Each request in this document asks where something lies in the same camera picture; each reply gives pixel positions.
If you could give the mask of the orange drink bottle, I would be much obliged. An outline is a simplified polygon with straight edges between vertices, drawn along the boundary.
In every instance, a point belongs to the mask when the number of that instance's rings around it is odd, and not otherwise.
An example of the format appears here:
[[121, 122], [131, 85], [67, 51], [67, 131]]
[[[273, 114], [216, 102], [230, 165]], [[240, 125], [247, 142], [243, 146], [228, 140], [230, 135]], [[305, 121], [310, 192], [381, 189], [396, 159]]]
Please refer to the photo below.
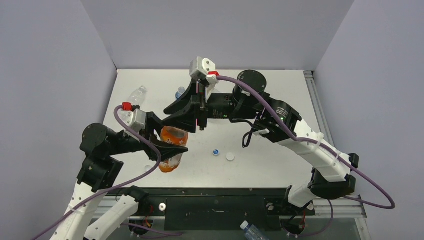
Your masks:
[[[160, 138], [162, 142], [167, 144], [186, 147], [189, 133], [176, 127], [164, 126], [161, 130]], [[165, 156], [162, 157], [162, 162], [159, 164], [161, 172], [170, 173], [179, 167], [183, 153], [178, 150], [173, 147], [165, 152]]]

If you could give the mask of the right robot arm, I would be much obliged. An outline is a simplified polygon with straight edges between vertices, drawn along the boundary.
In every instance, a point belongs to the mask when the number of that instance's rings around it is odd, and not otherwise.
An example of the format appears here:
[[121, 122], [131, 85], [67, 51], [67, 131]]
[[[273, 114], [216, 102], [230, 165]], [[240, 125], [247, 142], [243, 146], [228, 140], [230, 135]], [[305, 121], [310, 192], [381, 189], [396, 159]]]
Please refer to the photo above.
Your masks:
[[222, 79], [216, 71], [191, 72], [186, 91], [164, 109], [165, 123], [194, 133], [204, 130], [209, 119], [249, 123], [250, 134], [261, 136], [303, 158], [312, 166], [309, 183], [289, 186], [282, 199], [283, 209], [294, 214], [315, 198], [335, 200], [351, 195], [356, 188], [352, 170], [359, 157], [339, 152], [321, 132], [314, 131], [288, 103], [266, 92], [267, 80], [256, 70], [244, 70], [236, 77], [230, 93], [214, 87]]

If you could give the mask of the clear bottle blue label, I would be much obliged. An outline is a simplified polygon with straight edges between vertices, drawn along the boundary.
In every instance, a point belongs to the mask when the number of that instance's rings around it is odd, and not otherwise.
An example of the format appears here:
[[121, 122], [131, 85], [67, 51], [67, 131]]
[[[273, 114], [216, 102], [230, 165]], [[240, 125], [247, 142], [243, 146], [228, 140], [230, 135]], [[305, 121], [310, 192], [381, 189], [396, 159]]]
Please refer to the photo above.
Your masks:
[[175, 99], [178, 100], [185, 93], [185, 91], [186, 89], [183, 86], [179, 87], [175, 93]]

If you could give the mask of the clear bottle blue-white cap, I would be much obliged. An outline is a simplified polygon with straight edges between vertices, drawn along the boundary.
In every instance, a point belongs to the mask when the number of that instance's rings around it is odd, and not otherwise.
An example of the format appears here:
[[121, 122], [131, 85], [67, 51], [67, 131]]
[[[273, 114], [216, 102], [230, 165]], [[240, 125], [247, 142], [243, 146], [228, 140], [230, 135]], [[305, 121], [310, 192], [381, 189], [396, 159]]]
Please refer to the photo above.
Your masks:
[[[142, 85], [139, 88], [137, 88], [136, 90], [134, 90], [125, 102], [131, 103], [131, 105], [133, 105], [133, 106], [142, 107], [145, 100], [146, 100], [147, 92], [148, 92], [147, 88], [144, 85]], [[127, 111], [122, 110], [122, 109], [120, 109], [118, 111], [118, 115], [119, 115], [120, 119], [124, 122], [129, 117], [129, 113]]]

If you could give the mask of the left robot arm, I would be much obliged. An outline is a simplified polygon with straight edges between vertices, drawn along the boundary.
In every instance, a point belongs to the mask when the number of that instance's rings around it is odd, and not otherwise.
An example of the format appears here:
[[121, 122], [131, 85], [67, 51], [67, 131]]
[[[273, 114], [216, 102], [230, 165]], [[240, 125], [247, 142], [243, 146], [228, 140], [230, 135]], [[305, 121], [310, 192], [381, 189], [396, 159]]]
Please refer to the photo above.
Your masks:
[[185, 146], [162, 142], [155, 130], [163, 128], [162, 120], [153, 112], [139, 109], [127, 111], [126, 120], [117, 119], [124, 130], [115, 132], [101, 123], [90, 124], [82, 134], [80, 149], [85, 159], [77, 175], [72, 198], [63, 217], [54, 223], [53, 240], [105, 240], [131, 215], [143, 215], [149, 209], [148, 193], [131, 186], [122, 200], [108, 210], [99, 222], [91, 224], [103, 198], [108, 192], [132, 184], [128, 180], [115, 186], [124, 163], [115, 155], [143, 151], [155, 166], [136, 177], [152, 173], [161, 162], [188, 151]]

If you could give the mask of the white wide bottle cap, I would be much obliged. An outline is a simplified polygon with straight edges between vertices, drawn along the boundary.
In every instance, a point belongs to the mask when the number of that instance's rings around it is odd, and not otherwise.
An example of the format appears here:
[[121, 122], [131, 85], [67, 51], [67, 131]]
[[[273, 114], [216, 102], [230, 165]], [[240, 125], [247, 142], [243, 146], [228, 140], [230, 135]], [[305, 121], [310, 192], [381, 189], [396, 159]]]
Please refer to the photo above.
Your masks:
[[232, 162], [232, 161], [235, 160], [235, 155], [233, 153], [231, 153], [231, 152], [228, 152], [226, 154], [225, 158], [226, 158], [227, 161]]

